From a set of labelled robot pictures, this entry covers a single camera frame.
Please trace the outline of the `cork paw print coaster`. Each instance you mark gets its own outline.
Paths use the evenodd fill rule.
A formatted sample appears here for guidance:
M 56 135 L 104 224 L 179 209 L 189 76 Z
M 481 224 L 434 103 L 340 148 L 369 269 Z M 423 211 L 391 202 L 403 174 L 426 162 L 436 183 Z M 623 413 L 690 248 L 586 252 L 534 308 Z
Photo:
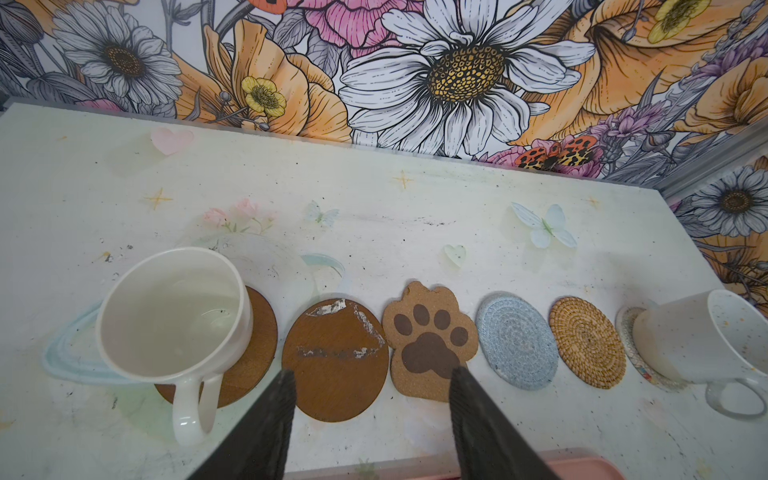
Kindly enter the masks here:
M 478 331 L 454 293 L 410 282 L 384 309 L 382 326 L 392 349 L 390 374 L 405 396 L 449 401 L 453 370 L 478 352 Z

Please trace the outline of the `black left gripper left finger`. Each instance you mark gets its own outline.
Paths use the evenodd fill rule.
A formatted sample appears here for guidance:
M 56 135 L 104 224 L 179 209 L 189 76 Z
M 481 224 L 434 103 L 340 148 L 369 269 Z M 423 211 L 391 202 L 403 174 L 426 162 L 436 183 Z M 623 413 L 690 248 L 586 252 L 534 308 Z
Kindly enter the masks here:
M 294 373 L 282 370 L 192 479 L 281 479 L 297 394 Z

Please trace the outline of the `grey-blue woven round coaster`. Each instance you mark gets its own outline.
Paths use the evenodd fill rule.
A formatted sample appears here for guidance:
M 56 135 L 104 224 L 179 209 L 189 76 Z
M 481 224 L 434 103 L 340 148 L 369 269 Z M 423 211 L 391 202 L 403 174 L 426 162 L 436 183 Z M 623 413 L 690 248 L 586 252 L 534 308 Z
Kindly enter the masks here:
M 491 369 L 510 385 L 541 390 L 553 381 L 559 354 L 543 316 L 527 301 L 495 293 L 478 307 L 475 324 Z

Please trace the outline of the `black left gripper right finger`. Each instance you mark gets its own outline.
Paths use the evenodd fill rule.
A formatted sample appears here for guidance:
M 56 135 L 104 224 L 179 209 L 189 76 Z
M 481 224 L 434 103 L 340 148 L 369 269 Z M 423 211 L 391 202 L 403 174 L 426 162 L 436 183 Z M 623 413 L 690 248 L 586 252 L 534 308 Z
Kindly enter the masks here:
M 465 367 L 452 371 L 452 432 L 462 479 L 555 479 Z

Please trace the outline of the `multicolour zigzag round coaster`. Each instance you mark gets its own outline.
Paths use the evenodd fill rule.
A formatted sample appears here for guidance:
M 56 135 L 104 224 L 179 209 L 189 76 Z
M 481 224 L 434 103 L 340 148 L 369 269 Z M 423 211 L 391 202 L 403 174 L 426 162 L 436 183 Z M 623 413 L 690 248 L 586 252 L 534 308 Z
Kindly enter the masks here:
M 686 390 L 689 386 L 688 382 L 665 377 L 641 358 L 635 345 L 633 330 L 635 320 L 644 312 L 645 308 L 640 306 L 624 306 L 616 314 L 614 325 L 630 363 L 643 379 L 664 391 L 681 392 Z

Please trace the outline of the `white speckled mug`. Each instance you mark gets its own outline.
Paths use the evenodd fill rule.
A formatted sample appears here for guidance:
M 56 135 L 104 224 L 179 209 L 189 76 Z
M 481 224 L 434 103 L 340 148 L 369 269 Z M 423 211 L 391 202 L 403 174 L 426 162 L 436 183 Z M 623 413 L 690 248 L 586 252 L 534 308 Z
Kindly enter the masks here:
M 632 326 L 640 358 L 669 380 L 704 384 L 716 412 L 740 421 L 767 416 L 767 319 L 741 296 L 712 290 L 641 311 Z M 725 389 L 737 384 L 760 401 L 756 413 L 730 410 Z
M 102 359 L 137 382 L 172 385 L 181 445 L 212 431 L 224 373 L 253 332 L 246 285 L 225 256 L 185 247 L 155 254 L 121 277 L 96 321 Z

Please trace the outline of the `plain brown wooden coaster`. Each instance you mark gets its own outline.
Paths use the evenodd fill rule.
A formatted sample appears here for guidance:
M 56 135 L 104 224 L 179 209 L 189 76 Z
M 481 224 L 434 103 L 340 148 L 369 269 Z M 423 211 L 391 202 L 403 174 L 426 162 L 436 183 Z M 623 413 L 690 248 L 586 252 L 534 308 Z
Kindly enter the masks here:
M 251 338 L 241 358 L 223 376 L 219 409 L 245 397 L 263 379 L 270 368 L 278 344 L 276 315 L 267 299 L 247 286 L 253 312 Z

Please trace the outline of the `woven rattan round coaster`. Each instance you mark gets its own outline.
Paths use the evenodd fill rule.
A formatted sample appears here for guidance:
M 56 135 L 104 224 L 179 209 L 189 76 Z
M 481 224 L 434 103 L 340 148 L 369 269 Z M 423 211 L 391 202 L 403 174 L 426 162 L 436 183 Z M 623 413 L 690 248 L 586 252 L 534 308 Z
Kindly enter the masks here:
M 611 389 L 626 371 L 618 332 L 592 303 L 574 296 L 558 299 L 549 312 L 549 325 L 561 359 L 586 384 Z

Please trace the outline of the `dark wooden scratched coaster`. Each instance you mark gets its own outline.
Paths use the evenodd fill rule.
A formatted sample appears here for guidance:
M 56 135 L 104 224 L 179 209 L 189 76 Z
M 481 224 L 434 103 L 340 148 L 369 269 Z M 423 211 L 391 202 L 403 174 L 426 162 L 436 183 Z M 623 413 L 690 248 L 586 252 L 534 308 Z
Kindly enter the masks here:
M 302 412 L 322 422 L 343 422 L 378 397 L 388 374 L 389 346 L 381 323 L 365 306 L 327 299 L 294 321 L 281 364 L 294 373 Z

